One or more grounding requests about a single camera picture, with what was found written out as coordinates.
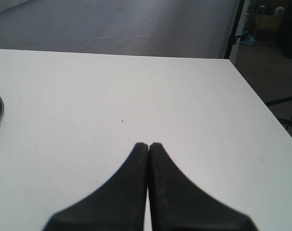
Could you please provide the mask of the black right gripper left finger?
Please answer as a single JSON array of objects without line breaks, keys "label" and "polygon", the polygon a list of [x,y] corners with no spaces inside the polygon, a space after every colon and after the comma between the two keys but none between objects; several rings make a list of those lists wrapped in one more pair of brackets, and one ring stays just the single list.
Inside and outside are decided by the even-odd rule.
[{"label": "black right gripper left finger", "polygon": [[46,231],[142,231],[148,145],[136,143],[117,172],[96,191],[51,216]]}]

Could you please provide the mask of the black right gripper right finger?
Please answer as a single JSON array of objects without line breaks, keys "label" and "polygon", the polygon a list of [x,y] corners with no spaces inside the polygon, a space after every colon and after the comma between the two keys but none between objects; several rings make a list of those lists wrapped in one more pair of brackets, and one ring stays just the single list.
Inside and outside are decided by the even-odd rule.
[{"label": "black right gripper right finger", "polygon": [[251,218],[214,199],[190,181],[163,145],[148,158],[148,196],[154,231],[255,231]]}]

